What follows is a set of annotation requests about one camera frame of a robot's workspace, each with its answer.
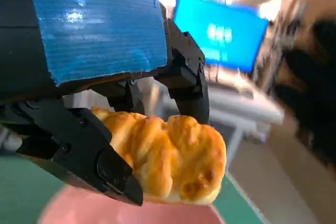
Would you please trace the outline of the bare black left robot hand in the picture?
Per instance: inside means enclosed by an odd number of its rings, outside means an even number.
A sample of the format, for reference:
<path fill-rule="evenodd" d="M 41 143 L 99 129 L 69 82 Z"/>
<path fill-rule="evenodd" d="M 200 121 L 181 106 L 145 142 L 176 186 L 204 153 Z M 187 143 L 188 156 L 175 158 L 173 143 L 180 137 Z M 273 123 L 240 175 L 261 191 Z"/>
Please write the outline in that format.
<path fill-rule="evenodd" d="M 181 114 L 206 124 L 204 54 L 159 0 L 1 0 L 1 125 L 16 153 L 65 183 L 142 205 L 111 133 L 63 97 L 94 90 L 117 110 L 142 113 L 136 80 L 164 84 Z"/>

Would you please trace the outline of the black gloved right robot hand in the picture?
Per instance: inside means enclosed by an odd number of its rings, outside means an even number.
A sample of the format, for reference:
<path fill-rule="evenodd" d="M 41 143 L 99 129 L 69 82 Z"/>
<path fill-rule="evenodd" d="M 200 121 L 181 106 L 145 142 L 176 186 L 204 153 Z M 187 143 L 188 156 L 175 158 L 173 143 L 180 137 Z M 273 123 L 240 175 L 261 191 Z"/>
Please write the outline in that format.
<path fill-rule="evenodd" d="M 299 129 L 311 134 L 307 146 L 325 165 L 335 166 L 335 19 L 320 19 L 310 30 L 313 49 L 283 51 L 295 86 L 276 83 L 274 92 L 292 111 Z"/>

